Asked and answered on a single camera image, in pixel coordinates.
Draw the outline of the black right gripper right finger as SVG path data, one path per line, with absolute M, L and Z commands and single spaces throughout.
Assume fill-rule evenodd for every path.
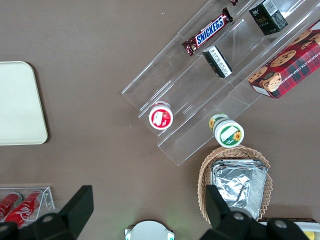
M 202 240 L 266 240 L 267 227 L 240 211 L 231 211 L 215 185 L 206 186 L 206 212 L 211 229 Z

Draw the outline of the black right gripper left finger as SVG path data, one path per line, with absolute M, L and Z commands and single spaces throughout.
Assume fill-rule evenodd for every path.
M 58 213 L 18 231 L 19 240 L 76 240 L 94 211 L 93 187 L 83 185 Z

